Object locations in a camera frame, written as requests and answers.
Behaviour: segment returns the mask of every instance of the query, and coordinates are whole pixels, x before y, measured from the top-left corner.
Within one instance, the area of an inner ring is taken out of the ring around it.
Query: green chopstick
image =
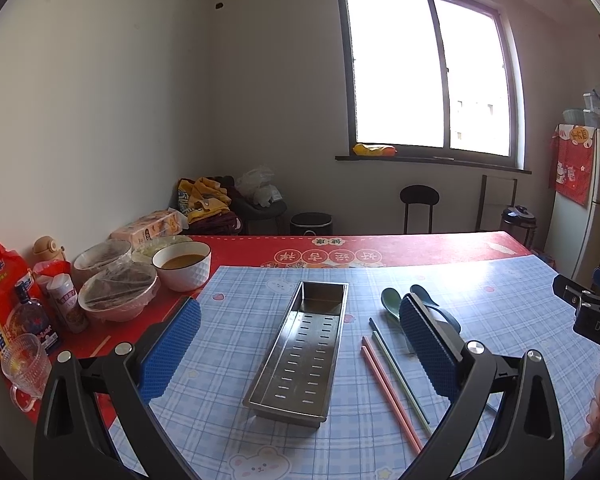
[[[424,414],[424,410],[422,409],[422,406],[418,402],[418,399],[416,399],[416,396],[414,395],[413,390],[409,387],[407,378],[402,373],[402,370],[400,370],[400,367],[398,366],[398,362],[395,360],[394,355],[389,350],[387,343],[384,341],[384,337],[382,337],[382,333],[380,332],[380,329],[378,328],[378,326],[376,325],[376,322],[374,321],[374,319],[372,317],[369,318],[369,325],[371,325],[371,330],[378,333],[378,339],[380,340],[379,345],[384,347],[382,353],[384,353],[384,356],[392,364],[392,369],[393,369],[394,373],[398,376],[399,379],[401,379],[400,385],[402,386],[404,393],[407,395],[407,398],[412,403],[414,409],[416,410],[416,412],[418,412],[418,418],[420,419],[421,422],[423,422],[423,420],[426,421],[426,426],[428,427],[430,422],[429,422],[429,419],[427,418],[427,415]]]
[[[400,386],[404,390],[404,394],[407,396],[407,400],[413,406],[413,409],[416,412],[416,416],[418,417],[418,419],[420,420],[420,423],[422,424],[422,429],[427,434],[427,436],[431,436],[432,431],[431,431],[431,428],[429,427],[429,419],[427,419],[427,416],[422,411],[422,407],[420,406],[420,403],[413,395],[413,392],[411,391],[411,388],[407,384],[407,381],[404,380],[402,371],[400,370],[400,368],[398,368],[398,365],[395,362],[394,357],[391,355],[391,352],[389,352],[389,349],[385,346],[384,342],[382,341],[382,336],[380,335],[379,332],[376,332],[376,330],[374,330],[373,338],[374,338],[374,341],[376,342],[376,344],[378,345],[378,348],[382,352],[382,355],[384,355],[385,359],[389,363],[391,370],[394,372],[396,378],[398,379]]]

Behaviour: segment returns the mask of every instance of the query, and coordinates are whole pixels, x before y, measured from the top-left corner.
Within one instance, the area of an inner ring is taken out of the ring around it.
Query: table
[[[247,267],[400,267],[498,260],[526,256],[529,250],[504,232],[433,235],[343,237],[192,236],[212,250],[211,273],[219,266]],[[200,291],[191,293],[197,297]],[[151,324],[164,320],[181,294],[161,287],[140,316],[126,323],[92,324],[80,334],[63,334],[63,345],[51,355],[69,350],[78,358],[109,353],[120,342],[135,343]],[[115,412],[107,396],[100,396],[107,427]],[[38,419],[39,406],[27,415]]]
[[[600,346],[573,332],[573,309],[552,290],[555,275],[532,255],[391,268],[221,267],[198,297],[200,330],[150,409],[205,480],[237,480],[265,464],[254,478],[288,478],[288,472],[296,480],[396,480],[414,453],[366,369],[360,341],[371,336],[373,317],[432,427],[438,425],[448,400],[435,393],[420,360],[407,354],[402,330],[380,301],[388,286],[404,293],[418,283],[458,319],[464,340],[479,340],[501,355],[541,352],[560,409],[566,458],[585,429]],[[299,280],[349,284],[329,415],[318,430],[275,422],[242,405]],[[397,393],[426,442],[412,407]],[[498,397],[490,399],[494,406]],[[456,473],[475,463],[493,421],[486,410]],[[110,435],[123,463],[142,472],[119,421]]]

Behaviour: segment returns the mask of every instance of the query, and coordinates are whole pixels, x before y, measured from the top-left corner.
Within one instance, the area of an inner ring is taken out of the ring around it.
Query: glass mug
[[[22,334],[2,352],[2,373],[11,381],[11,400],[23,412],[30,412],[36,400],[42,398],[51,373],[51,361],[37,336]],[[16,391],[28,394],[31,400],[21,406]]]

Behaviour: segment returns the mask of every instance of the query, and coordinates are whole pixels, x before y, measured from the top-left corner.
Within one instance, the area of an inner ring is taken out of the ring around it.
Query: window frame
[[[493,19],[498,37],[500,39],[500,49],[504,58],[505,75],[507,79],[507,92],[509,95],[509,155],[496,155],[494,153],[471,152],[469,150],[459,150],[451,148],[451,125],[450,125],[450,101],[448,87],[448,69],[446,67],[445,50],[440,30],[440,21],[436,10],[435,1],[429,2],[429,10],[433,22],[436,44],[438,45],[438,57],[440,59],[440,77],[442,81],[443,113],[444,113],[444,143],[443,147],[414,146],[411,144],[392,144],[397,149],[397,155],[400,157],[411,157],[427,159],[431,162],[436,160],[446,164],[458,162],[468,162],[475,164],[487,164],[490,166],[501,166],[506,168],[518,168],[518,117],[517,117],[517,99],[516,84],[514,79],[513,65],[509,43],[502,25],[502,17],[497,9],[486,6],[475,0],[445,0],[447,2],[466,7],[480,12]],[[344,50],[345,80],[347,89],[347,119],[349,130],[349,152],[355,156],[353,146],[357,140],[357,122],[356,122],[356,93],[353,71],[353,50],[351,44],[351,33],[349,24],[349,7],[347,0],[338,0],[340,9],[340,25],[342,28],[342,46]]]

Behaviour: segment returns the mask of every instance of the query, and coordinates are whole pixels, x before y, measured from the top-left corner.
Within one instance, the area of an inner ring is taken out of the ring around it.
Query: soup
[[[175,258],[164,262],[160,268],[167,270],[181,269],[200,263],[205,257],[206,256],[203,256],[202,254],[181,254],[180,256],[176,256]]]

